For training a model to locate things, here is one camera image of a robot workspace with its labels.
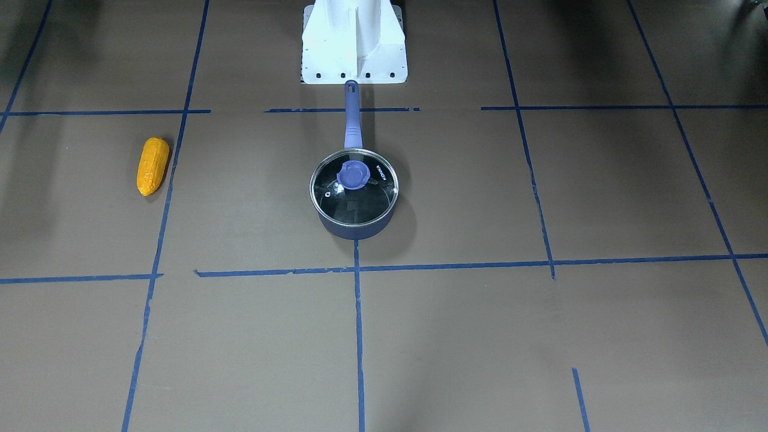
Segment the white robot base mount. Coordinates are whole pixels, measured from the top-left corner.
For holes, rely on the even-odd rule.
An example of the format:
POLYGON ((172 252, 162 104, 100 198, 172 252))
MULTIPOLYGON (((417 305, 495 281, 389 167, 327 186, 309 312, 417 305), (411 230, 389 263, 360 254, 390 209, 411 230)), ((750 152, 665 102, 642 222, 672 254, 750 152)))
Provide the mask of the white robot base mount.
POLYGON ((408 79, 403 6, 315 1, 305 6, 300 79, 308 85, 400 84, 408 79))

